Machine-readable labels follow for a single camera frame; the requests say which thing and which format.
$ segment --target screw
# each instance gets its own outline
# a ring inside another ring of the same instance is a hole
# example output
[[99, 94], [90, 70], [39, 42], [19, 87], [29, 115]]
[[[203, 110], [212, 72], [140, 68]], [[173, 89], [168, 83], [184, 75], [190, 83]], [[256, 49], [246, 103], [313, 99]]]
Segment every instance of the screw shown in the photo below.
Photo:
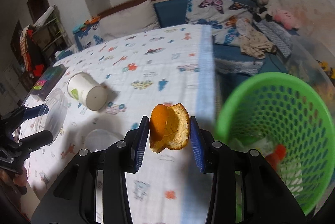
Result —
[[252, 150], [250, 150], [250, 155], [254, 156], [254, 157], [257, 157], [259, 155], [259, 152], [255, 149], [252, 149]]
[[79, 155], [80, 155], [80, 156], [85, 156], [85, 155], [87, 155], [87, 153], [88, 153], [88, 150], [85, 149], [85, 148], [83, 148], [83, 149], [81, 149], [81, 150], [79, 151]]
[[222, 144], [221, 144], [221, 142], [219, 142], [219, 141], [214, 141], [214, 142], [212, 143], [212, 146], [215, 147], [215, 148], [220, 148], [220, 147], [222, 147]]
[[123, 147], [125, 147], [126, 145], [127, 145], [127, 143], [126, 143], [125, 141], [119, 141], [119, 142], [116, 143], [116, 146], [117, 146], [118, 148], [123, 148]]

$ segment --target pink plush toy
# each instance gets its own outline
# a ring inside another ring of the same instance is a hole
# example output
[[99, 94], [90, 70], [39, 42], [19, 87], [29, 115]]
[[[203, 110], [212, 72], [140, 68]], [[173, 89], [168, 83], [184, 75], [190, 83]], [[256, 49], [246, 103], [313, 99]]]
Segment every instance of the pink plush toy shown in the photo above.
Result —
[[282, 23], [284, 28], [291, 30], [293, 28], [300, 28], [301, 24], [289, 11], [277, 9], [273, 18], [276, 22]]

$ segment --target green plastic trash basket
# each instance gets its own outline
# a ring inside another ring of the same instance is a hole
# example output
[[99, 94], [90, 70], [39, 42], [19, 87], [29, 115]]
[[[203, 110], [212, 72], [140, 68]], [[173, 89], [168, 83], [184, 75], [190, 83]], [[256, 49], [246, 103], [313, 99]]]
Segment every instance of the green plastic trash basket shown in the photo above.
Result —
[[216, 139], [266, 137], [286, 147], [278, 174], [307, 215], [326, 190], [335, 164], [334, 124], [319, 95], [284, 73], [258, 74], [237, 87], [223, 106]]

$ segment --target beige pillow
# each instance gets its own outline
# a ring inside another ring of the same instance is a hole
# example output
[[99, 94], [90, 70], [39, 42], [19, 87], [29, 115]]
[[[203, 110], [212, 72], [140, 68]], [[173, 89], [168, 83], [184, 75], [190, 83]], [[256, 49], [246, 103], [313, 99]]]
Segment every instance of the beige pillow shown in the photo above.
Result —
[[102, 38], [105, 41], [157, 28], [160, 28], [160, 23], [151, 0], [100, 20]]

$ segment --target tablecloth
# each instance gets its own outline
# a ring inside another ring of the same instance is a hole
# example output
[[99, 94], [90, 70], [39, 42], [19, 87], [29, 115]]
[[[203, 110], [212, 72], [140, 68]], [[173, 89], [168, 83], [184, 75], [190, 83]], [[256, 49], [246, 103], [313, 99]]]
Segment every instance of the tablecloth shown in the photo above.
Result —
[[[115, 39], [71, 55], [56, 65], [68, 67], [55, 88], [68, 99], [59, 136], [26, 160], [28, 182], [41, 198], [94, 129], [119, 139], [150, 117], [157, 104], [182, 103], [200, 127], [214, 120], [214, 66], [209, 26], [186, 24]], [[71, 98], [67, 84], [77, 72], [89, 73], [108, 90], [106, 105], [91, 111]], [[32, 96], [26, 106], [41, 104]], [[21, 126], [20, 138], [34, 133], [36, 119]], [[204, 223], [211, 176], [196, 169], [190, 144], [156, 154], [149, 143], [137, 174], [126, 174], [133, 223]], [[97, 221], [102, 216], [97, 208]]]

